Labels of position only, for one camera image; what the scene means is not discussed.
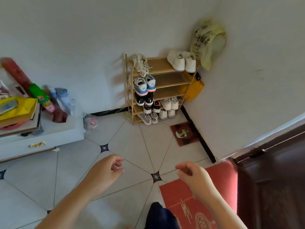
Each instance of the shoe rack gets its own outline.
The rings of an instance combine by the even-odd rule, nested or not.
[[[132,84],[134,77],[140,77],[140,74],[134,69],[134,64],[130,61],[125,54],[126,63],[126,83],[127,83],[127,99],[129,106],[130,118],[132,119],[132,124],[141,122],[142,120],[138,117],[138,114],[143,113],[143,106],[139,106],[135,100],[135,90],[133,85],[130,87],[128,84],[128,76],[132,74]],[[195,75],[190,76],[186,71],[177,72],[169,64],[166,58],[147,58],[147,63],[150,68],[149,75],[152,75],[156,80],[156,91],[154,92],[153,100],[162,100],[166,98],[171,98],[175,96],[181,96],[182,100],[179,101],[179,109],[183,105],[185,95],[189,91],[191,82],[193,81]],[[196,61],[196,72],[200,66],[200,61]]]

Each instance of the red doormat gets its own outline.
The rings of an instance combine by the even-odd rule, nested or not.
[[[179,146],[199,141],[194,125],[184,122],[170,127]]]
[[[215,187],[237,212],[237,172],[233,165],[226,161],[206,169]],[[180,179],[160,186],[167,209],[177,218],[180,228],[216,229],[216,224],[209,210],[194,199],[189,187]]]

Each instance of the red floor mat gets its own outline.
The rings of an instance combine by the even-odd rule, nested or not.
[[[206,169],[215,187],[230,207],[237,211],[237,172],[226,161]],[[208,209],[194,199],[189,187],[180,179],[160,186],[166,208],[177,218],[180,228],[216,228]]]

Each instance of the yellow plastic bag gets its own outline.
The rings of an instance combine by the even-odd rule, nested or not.
[[[189,90],[185,95],[185,99],[184,99],[185,101],[191,101],[191,100],[195,99],[196,96],[198,96],[198,94],[201,92],[201,90],[204,87],[204,83],[201,81],[201,77],[200,77],[199,73],[196,73],[193,75],[195,75],[194,79],[191,74],[189,74],[187,72],[183,73],[183,76],[185,77],[186,80],[191,81],[193,79],[193,81],[189,87]],[[182,93],[185,93],[188,89],[188,86],[184,86],[184,85],[181,85],[179,87],[180,87],[180,91]]]
[[[212,63],[221,53],[226,42],[226,31],[211,19],[200,20],[195,26],[195,33],[190,48],[201,66],[209,71]]]
[[[15,97],[0,100],[0,105],[4,104],[10,100],[17,100],[18,107],[0,115],[0,121],[6,120],[6,119],[9,119],[12,117],[17,117],[17,116],[28,114],[30,112],[31,108],[33,107],[33,105],[37,104],[37,99],[23,98],[23,97],[15,96]]]

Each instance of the dark pants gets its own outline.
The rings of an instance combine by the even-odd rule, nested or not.
[[[160,203],[151,204],[145,223],[145,229],[180,229],[176,217]]]

